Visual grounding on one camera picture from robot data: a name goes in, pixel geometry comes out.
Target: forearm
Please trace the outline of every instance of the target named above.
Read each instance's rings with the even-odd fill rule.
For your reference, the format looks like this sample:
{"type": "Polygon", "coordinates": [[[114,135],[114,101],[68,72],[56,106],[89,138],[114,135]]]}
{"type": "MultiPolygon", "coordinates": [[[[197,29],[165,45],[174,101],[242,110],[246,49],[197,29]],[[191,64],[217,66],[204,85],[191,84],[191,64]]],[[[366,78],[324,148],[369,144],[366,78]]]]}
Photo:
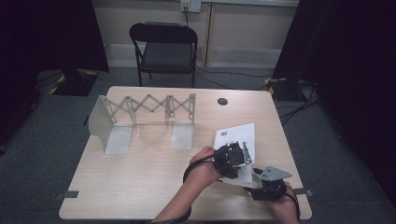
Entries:
{"type": "Polygon", "coordinates": [[[191,178],[187,178],[171,202],[165,206],[152,222],[173,220],[184,216],[204,189],[205,186],[194,183],[191,178]]]}

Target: black folding chair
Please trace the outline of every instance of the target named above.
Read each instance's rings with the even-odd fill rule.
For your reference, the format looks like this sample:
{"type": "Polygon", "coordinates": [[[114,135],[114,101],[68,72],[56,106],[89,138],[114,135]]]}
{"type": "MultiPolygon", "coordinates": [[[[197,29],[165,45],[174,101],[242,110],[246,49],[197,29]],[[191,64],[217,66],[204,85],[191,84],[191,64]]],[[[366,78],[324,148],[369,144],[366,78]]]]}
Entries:
{"type": "Polygon", "coordinates": [[[139,84],[141,73],[191,74],[194,88],[197,58],[197,34],[188,26],[177,23],[140,22],[131,27],[139,84]],[[146,43],[144,52],[139,43],[146,43]]]}

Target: person's left hand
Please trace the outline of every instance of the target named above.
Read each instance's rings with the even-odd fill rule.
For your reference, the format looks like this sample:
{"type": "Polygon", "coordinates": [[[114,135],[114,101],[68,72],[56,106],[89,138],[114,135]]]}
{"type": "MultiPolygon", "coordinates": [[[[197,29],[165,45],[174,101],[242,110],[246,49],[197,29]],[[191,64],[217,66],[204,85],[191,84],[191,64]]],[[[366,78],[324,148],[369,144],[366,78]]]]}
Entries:
{"type": "MultiPolygon", "coordinates": [[[[212,155],[216,150],[213,147],[204,147],[200,152],[198,152],[195,156],[193,156],[190,160],[190,163],[198,161],[202,158],[212,155]]],[[[212,159],[207,159],[207,162],[204,162],[194,169],[191,170],[187,180],[194,181],[197,184],[202,184],[203,187],[207,187],[211,185],[216,180],[223,178],[220,172],[216,170],[213,165],[212,159]]]]}

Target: chair seat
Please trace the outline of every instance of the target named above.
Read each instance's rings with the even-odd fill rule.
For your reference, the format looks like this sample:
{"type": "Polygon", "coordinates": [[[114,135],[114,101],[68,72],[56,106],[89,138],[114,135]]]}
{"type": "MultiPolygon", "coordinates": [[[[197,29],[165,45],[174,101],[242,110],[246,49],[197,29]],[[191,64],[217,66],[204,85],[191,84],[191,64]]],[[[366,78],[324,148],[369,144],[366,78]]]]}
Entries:
{"type": "Polygon", "coordinates": [[[192,44],[147,43],[141,63],[142,70],[180,70],[189,73],[192,51],[192,44]]]}

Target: wooden tabletop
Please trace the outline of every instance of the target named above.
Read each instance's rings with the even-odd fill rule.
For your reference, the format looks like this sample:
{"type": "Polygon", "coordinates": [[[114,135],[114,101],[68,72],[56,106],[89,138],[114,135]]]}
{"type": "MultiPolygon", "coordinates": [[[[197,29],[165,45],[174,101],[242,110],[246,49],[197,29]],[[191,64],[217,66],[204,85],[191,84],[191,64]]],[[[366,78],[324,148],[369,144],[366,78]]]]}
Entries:
{"type": "MultiPolygon", "coordinates": [[[[77,198],[65,198],[60,210],[64,219],[153,219],[172,199],[182,184],[190,158],[205,146],[212,146],[216,130],[254,123],[256,160],[253,167],[268,165],[292,173],[286,179],[301,188],[294,159],[271,95],[266,91],[228,91],[112,87],[109,100],[125,96],[141,100],[147,94],[158,99],[172,94],[185,99],[196,94],[193,148],[172,149],[172,130],[166,125],[138,125],[134,128],[126,155],[105,155],[97,136],[91,135],[69,190],[77,198]],[[227,105],[218,99],[226,98],[227,105]]],[[[138,119],[163,119],[150,113],[138,119]]],[[[182,112],[177,118],[185,119],[182,112]]],[[[312,216],[305,195],[298,196],[301,219],[312,216]]],[[[190,220],[272,220],[267,202],[255,202],[241,187],[215,183],[204,190],[192,206],[190,220]]]]}

